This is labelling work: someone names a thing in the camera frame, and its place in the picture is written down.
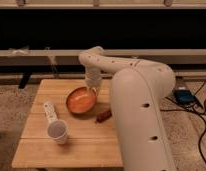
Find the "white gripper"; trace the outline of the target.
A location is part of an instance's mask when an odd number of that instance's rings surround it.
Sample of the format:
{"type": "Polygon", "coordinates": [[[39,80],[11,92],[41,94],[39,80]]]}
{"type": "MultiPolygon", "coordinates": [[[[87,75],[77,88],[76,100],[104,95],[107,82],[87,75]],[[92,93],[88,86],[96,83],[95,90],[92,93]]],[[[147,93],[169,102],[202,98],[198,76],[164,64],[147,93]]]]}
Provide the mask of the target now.
{"type": "Polygon", "coordinates": [[[88,87],[91,88],[94,95],[97,97],[97,89],[102,82],[101,71],[97,68],[86,68],[85,69],[85,82],[88,87]]]}

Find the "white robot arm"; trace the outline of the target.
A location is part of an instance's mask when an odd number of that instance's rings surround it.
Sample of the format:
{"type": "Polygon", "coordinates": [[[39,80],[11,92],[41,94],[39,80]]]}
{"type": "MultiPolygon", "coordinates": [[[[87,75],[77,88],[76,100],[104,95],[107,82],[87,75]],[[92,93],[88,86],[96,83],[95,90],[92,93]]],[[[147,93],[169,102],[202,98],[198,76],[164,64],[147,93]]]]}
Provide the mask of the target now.
{"type": "Polygon", "coordinates": [[[100,46],[79,54],[86,85],[101,85],[103,71],[113,75],[109,98],[124,171],[176,171],[159,108],[175,86],[166,64],[107,57],[100,46]]]}

